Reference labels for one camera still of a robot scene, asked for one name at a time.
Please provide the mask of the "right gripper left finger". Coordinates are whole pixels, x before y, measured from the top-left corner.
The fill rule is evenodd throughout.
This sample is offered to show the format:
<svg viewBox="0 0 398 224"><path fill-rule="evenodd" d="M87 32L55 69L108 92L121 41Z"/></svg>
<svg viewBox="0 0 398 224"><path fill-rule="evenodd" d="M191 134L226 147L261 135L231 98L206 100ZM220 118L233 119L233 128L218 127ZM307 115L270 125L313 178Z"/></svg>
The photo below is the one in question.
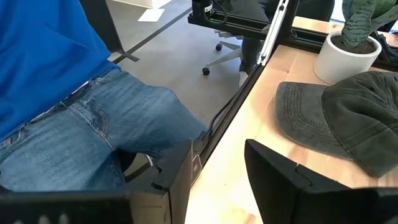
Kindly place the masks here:
<svg viewBox="0 0 398 224"><path fill-rule="evenodd" d="M0 194L0 224L184 224L192 141L119 189Z"/></svg>

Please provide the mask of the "white office chair base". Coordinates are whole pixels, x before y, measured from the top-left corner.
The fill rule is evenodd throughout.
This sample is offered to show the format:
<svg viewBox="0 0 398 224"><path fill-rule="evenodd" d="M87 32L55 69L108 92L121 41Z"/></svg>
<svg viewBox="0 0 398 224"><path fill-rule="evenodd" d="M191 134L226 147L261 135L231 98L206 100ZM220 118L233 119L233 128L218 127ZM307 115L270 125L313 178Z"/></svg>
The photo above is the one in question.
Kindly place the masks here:
<svg viewBox="0 0 398 224"><path fill-rule="evenodd" d="M214 33L218 34L219 38L224 38L224 39L229 39L229 38L235 38L237 40L242 40L243 36L235 36L233 34L230 34L229 32L221 31L221 30L214 30ZM204 76L208 76L210 74L210 67L221 64L223 62L227 62L236 58L241 58L241 46L232 44L223 40L220 40L216 45L215 45L215 50L217 52L221 51L223 47L229 48L231 51L227 53L224 56L221 56L220 58L209 62L208 64L205 65L205 67L202 68L202 74Z"/></svg>

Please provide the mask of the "black aluminium table frame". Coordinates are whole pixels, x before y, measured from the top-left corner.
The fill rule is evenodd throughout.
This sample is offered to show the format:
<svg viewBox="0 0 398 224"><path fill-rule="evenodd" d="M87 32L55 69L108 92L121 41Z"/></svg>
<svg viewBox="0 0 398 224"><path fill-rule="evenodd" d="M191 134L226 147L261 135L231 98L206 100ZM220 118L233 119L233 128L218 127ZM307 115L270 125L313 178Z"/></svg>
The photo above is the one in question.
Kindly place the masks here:
<svg viewBox="0 0 398 224"><path fill-rule="evenodd" d="M369 177L350 161L311 151L285 138L274 121L274 96L280 82L320 84L313 73L317 55L279 45L264 68L247 79L230 104L225 122L218 125L205 151L209 158L193 190L225 189L249 183L244 145L254 139L279 154L348 187L398 187L398 168L385 176Z"/></svg>

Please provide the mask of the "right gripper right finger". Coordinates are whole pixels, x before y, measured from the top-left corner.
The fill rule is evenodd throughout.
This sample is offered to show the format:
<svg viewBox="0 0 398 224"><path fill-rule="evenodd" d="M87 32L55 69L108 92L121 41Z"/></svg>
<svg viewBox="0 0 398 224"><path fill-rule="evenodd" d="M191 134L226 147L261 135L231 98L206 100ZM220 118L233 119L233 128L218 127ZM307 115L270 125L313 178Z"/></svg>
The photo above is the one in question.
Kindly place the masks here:
<svg viewBox="0 0 398 224"><path fill-rule="evenodd" d="M351 189L253 139L244 158L264 224L398 224L397 187Z"/></svg>

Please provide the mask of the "black cylinder with label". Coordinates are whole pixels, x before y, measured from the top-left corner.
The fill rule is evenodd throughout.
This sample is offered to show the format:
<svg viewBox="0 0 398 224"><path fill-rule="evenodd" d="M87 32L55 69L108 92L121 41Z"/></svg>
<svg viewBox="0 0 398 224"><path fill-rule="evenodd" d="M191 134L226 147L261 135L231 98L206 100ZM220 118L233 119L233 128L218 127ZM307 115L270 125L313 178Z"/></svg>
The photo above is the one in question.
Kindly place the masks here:
<svg viewBox="0 0 398 224"><path fill-rule="evenodd" d="M192 0L194 17L209 17L213 13L213 0Z"/></svg>

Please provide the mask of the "dark green baseball cap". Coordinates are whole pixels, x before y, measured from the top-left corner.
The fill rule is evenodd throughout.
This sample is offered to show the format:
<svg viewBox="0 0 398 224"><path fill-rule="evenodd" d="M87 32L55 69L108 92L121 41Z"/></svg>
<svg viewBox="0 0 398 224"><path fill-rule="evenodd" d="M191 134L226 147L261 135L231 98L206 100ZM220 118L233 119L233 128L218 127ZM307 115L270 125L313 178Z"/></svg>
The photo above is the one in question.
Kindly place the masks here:
<svg viewBox="0 0 398 224"><path fill-rule="evenodd" d="M398 166L398 73L367 71L330 86L282 82L275 119L297 144L354 161L372 177Z"/></svg>

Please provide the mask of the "black desk leg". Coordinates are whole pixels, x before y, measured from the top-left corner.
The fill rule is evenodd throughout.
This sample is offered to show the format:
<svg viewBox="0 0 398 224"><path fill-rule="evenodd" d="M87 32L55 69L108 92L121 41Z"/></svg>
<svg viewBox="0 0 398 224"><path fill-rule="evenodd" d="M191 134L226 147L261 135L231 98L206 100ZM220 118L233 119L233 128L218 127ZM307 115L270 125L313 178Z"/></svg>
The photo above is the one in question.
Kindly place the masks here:
<svg viewBox="0 0 398 224"><path fill-rule="evenodd" d="M88 22L101 37L111 53L119 53L122 58L128 58L133 62L139 58L131 55L123 49L116 26L109 11L106 0L79 0L86 14Z"/></svg>

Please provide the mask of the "person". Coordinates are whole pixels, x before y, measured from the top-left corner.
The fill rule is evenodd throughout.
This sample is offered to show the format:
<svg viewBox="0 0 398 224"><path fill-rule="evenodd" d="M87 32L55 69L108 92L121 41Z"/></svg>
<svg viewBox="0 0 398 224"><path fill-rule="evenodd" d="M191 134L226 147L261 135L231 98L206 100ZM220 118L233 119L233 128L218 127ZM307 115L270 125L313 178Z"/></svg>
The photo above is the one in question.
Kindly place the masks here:
<svg viewBox="0 0 398 224"><path fill-rule="evenodd" d="M158 161L206 130L109 55L79 0L0 0L0 186L115 189L124 152Z"/></svg>

